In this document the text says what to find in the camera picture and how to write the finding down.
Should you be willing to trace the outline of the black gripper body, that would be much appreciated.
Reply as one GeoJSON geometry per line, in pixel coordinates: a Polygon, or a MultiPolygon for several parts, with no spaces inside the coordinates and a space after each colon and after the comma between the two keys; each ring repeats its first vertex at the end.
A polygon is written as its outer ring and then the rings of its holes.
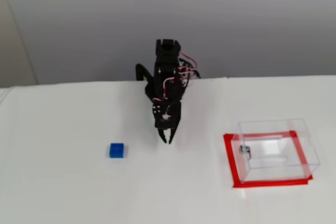
{"type": "Polygon", "coordinates": [[[170,115],[171,128],[177,129],[181,119],[181,101],[174,101],[170,104],[168,115],[170,115]]]}

